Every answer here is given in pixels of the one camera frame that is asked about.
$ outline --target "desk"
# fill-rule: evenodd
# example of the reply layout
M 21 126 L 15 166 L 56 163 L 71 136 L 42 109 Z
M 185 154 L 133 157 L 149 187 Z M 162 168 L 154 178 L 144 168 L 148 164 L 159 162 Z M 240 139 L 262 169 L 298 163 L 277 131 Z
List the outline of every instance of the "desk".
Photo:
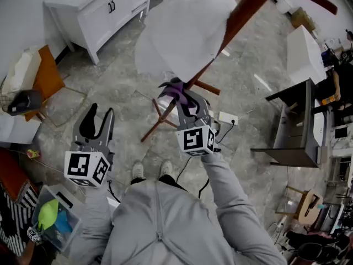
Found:
M 315 107 L 314 92 L 315 84 L 311 79 L 307 79 L 268 96 L 268 101 L 276 98 L 283 101 L 276 140 L 273 148 L 251 151 L 267 153 L 277 161 L 272 162 L 272 165 L 318 168 L 318 148 L 325 138 L 326 120 L 323 113 L 312 114 Z M 294 105 L 296 107 L 290 111 L 289 107 Z

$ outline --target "wire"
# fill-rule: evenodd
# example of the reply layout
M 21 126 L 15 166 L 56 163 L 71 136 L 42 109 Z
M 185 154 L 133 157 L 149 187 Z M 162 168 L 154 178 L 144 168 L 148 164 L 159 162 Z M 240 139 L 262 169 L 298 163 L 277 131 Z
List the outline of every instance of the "wire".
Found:
M 267 97 L 267 96 L 264 96 L 264 97 L 260 98 L 259 100 L 257 100 L 257 101 L 255 102 L 255 104 L 257 104 L 258 102 L 260 102 L 261 100 L 263 100 L 263 99 L 266 98 L 266 97 Z M 242 117 L 244 117 L 245 115 L 247 115 L 247 114 L 249 114 L 250 112 L 254 111 L 255 109 L 256 109 L 256 106 L 254 106 L 254 108 L 253 108 L 252 110 L 247 111 L 244 115 L 242 115 L 241 117 L 239 117 L 238 121 L 239 121 Z
M 207 179 L 206 184 L 199 190 L 199 198 L 201 198 L 201 192 L 208 186 L 208 183 L 210 182 L 209 179 Z
M 271 237 L 274 239 L 274 238 L 276 238 L 277 235 L 278 235 L 278 223 L 273 222 L 273 223 L 266 229 L 266 232 L 269 232 L 269 229 L 270 229 L 273 225 L 276 225 L 275 232 L 271 235 Z
M 277 236 L 275 245 L 277 244 L 277 241 L 278 241 L 278 239 L 280 238 L 283 229 L 284 229 L 284 226 L 280 229 L 280 232 L 279 232 L 279 234 L 278 234 L 278 236 Z
M 28 155 L 27 155 L 26 153 L 24 153 L 24 152 L 21 152 L 21 151 L 18 151 L 18 150 L 12 150 L 12 149 L 8 149 L 8 148 L 6 148 L 6 149 L 7 149 L 8 151 L 17 152 L 17 153 L 23 154 L 23 155 L 25 155 L 26 157 L 28 157 Z M 49 169 L 52 169 L 52 170 L 54 170 L 54 171 L 56 171 L 56 172 L 59 172 L 59 173 L 63 174 L 60 170 L 58 170 L 58 169 L 56 169 L 56 168 L 53 168 L 53 167 L 50 167 L 50 166 L 48 166 L 47 164 L 44 164 L 44 163 L 38 161 L 37 159 L 32 158 L 31 160 L 33 160 L 34 162 L 36 162 L 36 163 L 38 163 L 38 164 L 40 164 L 40 165 L 42 165 L 42 166 L 44 166 L 44 167 L 47 167 L 47 168 L 49 168 Z M 79 189 L 79 191 L 82 193 L 82 195 L 83 195 L 84 197 L 86 197 L 86 195 L 85 195 L 85 193 L 83 192 L 82 188 L 80 188 L 78 185 L 76 185 L 76 184 L 75 184 L 73 181 L 71 181 L 70 179 L 69 179 L 68 181 L 69 181 L 69 182 L 72 182 L 76 187 L 78 187 L 78 189 Z
M 178 183 L 178 179 L 179 179 L 179 177 L 180 177 L 180 175 L 182 174 L 182 172 L 185 170 L 185 168 L 187 167 L 187 165 L 188 165 L 188 163 L 189 163 L 189 161 L 190 161 L 190 159 L 191 159 L 192 157 L 190 157 L 188 160 L 187 160 L 187 162 L 186 162 L 186 164 L 185 164 L 185 166 L 184 166 L 184 168 L 181 170 L 181 172 L 178 174 L 178 177 L 176 178 L 177 180 L 176 180 L 176 183 Z
M 108 192 L 110 192 L 110 194 L 115 198 L 115 200 L 120 203 L 120 200 L 118 200 L 118 198 L 114 195 L 113 190 L 111 189 L 111 180 L 108 180 L 107 182 L 108 182 L 108 188 L 109 188 Z
M 217 142 L 217 144 L 220 144 L 220 143 L 221 143 L 221 141 L 224 139 L 224 137 L 227 135 L 227 133 L 229 133 L 230 130 L 234 127 L 234 124 L 235 124 L 235 121 L 232 120 L 232 126 L 231 126 L 231 128 L 230 128 L 229 130 L 227 130 L 227 132 L 222 136 L 221 140 L 220 140 L 219 142 Z

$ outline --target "shoe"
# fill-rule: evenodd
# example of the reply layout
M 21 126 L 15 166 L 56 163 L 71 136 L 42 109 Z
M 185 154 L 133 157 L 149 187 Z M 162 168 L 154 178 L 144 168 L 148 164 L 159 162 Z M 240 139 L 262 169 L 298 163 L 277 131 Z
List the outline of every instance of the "shoe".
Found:
M 132 167 L 132 179 L 146 179 L 143 175 L 143 165 L 141 162 L 136 162 Z
M 164 161 L 163 164 L 161 165 L 161 173 L 160 173 L 159 177 L 162 177 L 166 174 L 171 176 L 175 180 L 174 172 L 173 172 L 173 165 L 169 160 Z

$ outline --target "electrical outlet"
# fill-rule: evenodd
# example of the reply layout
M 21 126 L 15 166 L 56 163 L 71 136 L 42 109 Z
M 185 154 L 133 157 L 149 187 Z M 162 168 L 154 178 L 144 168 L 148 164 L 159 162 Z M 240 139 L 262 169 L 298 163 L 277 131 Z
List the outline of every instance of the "electrical outlet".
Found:
M 238 116 L 234 116 L 232 114 L 228 114 L 225 112 L 220 112 L 220 116 L 219 116 L 219 121 L 222 121 L 224 123 L 228 123 L 228 124 L 233 124 L 232 120 L 234 120 L 234 126 L 238 125 Z

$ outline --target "chair leg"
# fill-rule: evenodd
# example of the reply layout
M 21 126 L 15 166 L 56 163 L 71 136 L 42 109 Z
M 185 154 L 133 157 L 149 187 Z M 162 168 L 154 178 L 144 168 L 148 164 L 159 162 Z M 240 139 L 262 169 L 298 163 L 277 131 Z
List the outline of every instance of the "chair leg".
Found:
M 303 192 L 303 191 L 301 191 L 301 190 L 299 190 L 299 189 L 292 188 L 292 187 L 290 187 L 289 185 L 287 185 L 287 188 L 288 188 L 288 189 L 291 189 L 291 190 L 294 190 L 295 192 L 299 192 L 299 193 L 301 193 L 301 194 L 306 194 L 306 193 L 307 193 L 307 192 Z

